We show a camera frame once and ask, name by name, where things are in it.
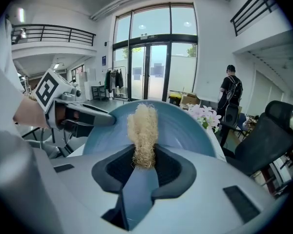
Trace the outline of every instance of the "glass door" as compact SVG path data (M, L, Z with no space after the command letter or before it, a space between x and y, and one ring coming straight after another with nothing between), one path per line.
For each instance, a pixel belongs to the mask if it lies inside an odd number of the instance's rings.
M162 100L167 44L154 43L131 47L131 99Z

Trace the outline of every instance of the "white marker cube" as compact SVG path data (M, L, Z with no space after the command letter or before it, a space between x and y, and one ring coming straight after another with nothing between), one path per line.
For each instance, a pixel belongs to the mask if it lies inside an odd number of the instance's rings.
M62 76L48 69L36 88L36 99L44 112L47 112L53 99L58 98L64 92L71 93L73 86Z

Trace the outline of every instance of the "black metal railing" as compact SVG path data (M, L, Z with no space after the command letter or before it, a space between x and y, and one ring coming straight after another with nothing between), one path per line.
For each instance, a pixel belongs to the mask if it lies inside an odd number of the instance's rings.
M255 19L260 19L260 16L264 17L265 12L271 13L276 7L273 7L274 5L276 5L274 0L247 0L230 20L233 23L235 35L241 34L241 30L245 29L251 22L254 22Z
M13 25L12 44L33 41L64 41L93 46L96 34L80 29L50 24Z

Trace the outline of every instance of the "chair headrest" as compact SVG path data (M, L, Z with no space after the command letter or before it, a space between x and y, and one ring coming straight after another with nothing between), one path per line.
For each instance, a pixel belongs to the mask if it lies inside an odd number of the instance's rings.
M269 102L265 109L266 116L285 130L290 128L292 113L293 105L278 100Z

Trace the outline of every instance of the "black backpack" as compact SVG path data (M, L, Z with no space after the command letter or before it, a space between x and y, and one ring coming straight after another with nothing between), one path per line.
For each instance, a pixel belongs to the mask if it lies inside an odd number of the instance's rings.
M243 91L242 82L240 80L235 81L231 76L228 76L228 78L230 79L231 84L227 92L227 101L230 103L230 101L233 100L234 102L239 103Z

